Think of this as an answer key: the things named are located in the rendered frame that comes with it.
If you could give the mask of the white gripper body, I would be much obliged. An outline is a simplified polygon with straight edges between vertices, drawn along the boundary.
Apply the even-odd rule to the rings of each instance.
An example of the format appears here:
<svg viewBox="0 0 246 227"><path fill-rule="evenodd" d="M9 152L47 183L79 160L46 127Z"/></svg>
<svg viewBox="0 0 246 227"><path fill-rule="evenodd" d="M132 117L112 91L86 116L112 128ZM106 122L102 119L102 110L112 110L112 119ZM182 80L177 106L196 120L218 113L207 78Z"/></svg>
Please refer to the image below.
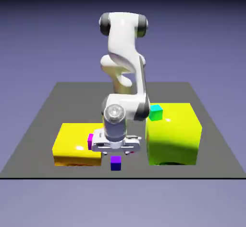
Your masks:
<svg viewBox="0 0 246 227"><path fill-rule="evenodd" d="M140 150L141 137L127 135L124 139L113 142L109 141L104 134L104 129L96 129L93 133L92 151L99 152L137 152Z"/></svg>

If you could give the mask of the small blue cube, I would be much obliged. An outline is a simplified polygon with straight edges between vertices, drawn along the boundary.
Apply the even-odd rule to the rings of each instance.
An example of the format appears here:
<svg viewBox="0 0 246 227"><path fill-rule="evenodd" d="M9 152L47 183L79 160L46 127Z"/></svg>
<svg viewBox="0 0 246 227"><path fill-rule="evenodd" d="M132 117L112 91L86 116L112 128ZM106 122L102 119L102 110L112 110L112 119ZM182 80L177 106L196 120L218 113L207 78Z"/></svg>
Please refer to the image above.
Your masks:
<svg viewBox="0 0 246 227"><path fill-rule="evenodd" d="M111 171L121 171L122 158L121 156L111 156Z"/></svg>

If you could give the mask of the small teal cube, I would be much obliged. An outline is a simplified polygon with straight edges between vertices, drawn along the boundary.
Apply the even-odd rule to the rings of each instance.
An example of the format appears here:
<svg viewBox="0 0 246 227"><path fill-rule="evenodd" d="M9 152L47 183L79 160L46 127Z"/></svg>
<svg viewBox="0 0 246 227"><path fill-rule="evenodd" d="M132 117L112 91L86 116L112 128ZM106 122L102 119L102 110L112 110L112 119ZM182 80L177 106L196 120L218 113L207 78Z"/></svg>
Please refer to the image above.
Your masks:
<svg viewBox="0 0 246 227"><path fill-rule="evenodd" d="M154 104L150 106L149 119L151 121L162 120L163 108L159 104Z"/></svg>

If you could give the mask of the large lime yellow box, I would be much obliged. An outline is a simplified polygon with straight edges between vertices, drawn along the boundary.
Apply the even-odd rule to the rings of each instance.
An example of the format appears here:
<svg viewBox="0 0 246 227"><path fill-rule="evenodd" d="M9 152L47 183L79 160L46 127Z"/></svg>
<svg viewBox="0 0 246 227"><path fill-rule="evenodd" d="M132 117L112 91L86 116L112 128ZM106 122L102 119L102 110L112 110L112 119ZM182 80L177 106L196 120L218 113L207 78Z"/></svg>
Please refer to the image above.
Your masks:
<svg viewBox="0 0 246 227"><path fill-rule="evenodd" d="M195 165L202 125L190 103L151 103L163 108L159 121L146 119L146 146L150 165Z"/></svg>

